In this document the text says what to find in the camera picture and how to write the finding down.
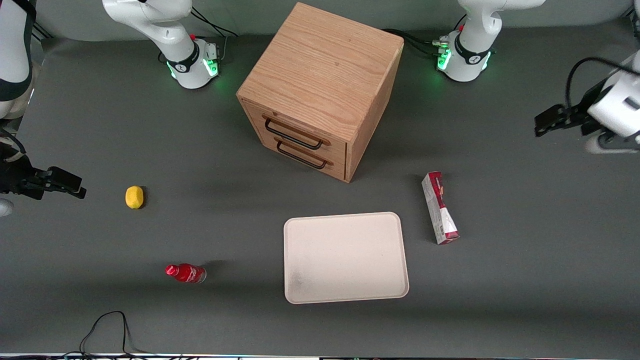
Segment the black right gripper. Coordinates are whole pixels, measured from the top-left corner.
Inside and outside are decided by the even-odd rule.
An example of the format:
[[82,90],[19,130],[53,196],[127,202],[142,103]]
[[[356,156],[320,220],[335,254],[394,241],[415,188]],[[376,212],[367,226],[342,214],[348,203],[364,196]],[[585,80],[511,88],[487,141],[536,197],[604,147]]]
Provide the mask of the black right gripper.
[[8,144],[0,145],[0,193],[23,195],[41,200],[45,192],[59,192],[84,199],[87,189],[82,178],[59,167],[47,169],[48,181],[39,178],[39,169],[32,166],[29,157]]

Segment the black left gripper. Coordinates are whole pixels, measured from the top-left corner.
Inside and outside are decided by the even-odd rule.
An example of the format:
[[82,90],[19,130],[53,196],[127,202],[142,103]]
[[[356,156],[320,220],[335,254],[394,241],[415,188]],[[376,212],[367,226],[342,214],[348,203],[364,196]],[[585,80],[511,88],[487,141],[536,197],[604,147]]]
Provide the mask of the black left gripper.
[[606,126],[601,125],[595,120],[595,117],[588,114],[588,109],[603,97],[602,92],[607,80],[608,78],[602,79],[588,89],[585,94],[583,94],[580,102],[570,107],[569,116],[566,107],[562,104],[552,105],[547,110],[540,112],[540,114],[534,117],[535,137],[539,138],[549,132],[580,126],[580,131],[583,136],[594,135],[596,132],[601,132],[606,138],[613,138],[614,134],[612,131],[606,128]]

